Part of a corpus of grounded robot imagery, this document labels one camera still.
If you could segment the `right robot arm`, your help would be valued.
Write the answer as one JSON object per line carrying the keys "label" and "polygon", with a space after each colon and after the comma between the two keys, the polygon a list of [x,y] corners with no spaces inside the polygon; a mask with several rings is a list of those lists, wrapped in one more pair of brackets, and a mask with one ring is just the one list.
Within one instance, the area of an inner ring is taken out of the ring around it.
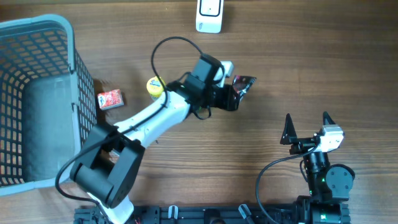
{"label": "right robot arm", "polygon": [[327,112],[323,125],[309,138],[298,138],[291,115],[285,117],[282,145],[289,145],[289,153],[302,159],[300,169],[307,180],[309,196],[299,196],[294,202],[295,223],[350,223],[349,192],[355,173],[343,164],[330,164],[328,154],[340,148],[345,133]]}

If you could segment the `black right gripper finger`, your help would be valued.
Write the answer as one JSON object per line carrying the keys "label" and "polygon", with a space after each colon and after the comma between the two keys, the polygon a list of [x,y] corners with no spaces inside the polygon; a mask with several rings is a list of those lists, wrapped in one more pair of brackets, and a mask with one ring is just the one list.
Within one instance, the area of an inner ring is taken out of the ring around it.
{"label": "black right gripper finger", "polygon": [[289,145],[289,144],[297,144],[298,138],[295,132],[294,124],[292,121],[292,117],[289,113],[286,114],[284,130],[281,135],[280,144]]}
{"label": "black right gripper finger", "polygon": [[323,112],[323,125],[335,125],[335,122],[332,120],[327,111]]}

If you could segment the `yellow capped bottle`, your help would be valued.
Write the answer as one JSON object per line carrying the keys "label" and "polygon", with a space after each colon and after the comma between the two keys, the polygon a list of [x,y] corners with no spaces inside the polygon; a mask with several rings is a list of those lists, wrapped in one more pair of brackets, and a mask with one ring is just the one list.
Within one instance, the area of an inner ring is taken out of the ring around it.
{"label": "yellow capped bottle", "polygon": [[161,97],[164,92],[165,82],[163,79],[158,79],[157,77],[152,77],[147,81],[146,88],[150,97],[156,101],[159,97]]}

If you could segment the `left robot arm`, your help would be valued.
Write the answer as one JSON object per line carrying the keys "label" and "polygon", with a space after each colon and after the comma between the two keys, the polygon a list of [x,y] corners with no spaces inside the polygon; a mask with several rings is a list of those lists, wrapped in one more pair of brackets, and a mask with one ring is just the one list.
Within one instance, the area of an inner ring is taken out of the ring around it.
{"label": "left robot arm", "polygon": [[239,99],[233,86],[224,82],[233,70],[233,62],[203,54],[183,82],[163,84],[159,98],[138,114],[93,127],[70,178],[88,193],[106,222],[126,223],[132,215],[128,193],[145,149],[159,136],[200,108],[236,110]]}

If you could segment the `black red snack packet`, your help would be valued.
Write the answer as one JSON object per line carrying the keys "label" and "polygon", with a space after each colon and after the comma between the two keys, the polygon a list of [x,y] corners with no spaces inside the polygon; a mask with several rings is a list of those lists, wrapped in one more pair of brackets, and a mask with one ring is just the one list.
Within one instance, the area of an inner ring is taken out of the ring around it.
{"label": "black red snack packet", "polygon": [[232,83],[234,100],[240,102],[256,80],[256,77],[236,75]]}

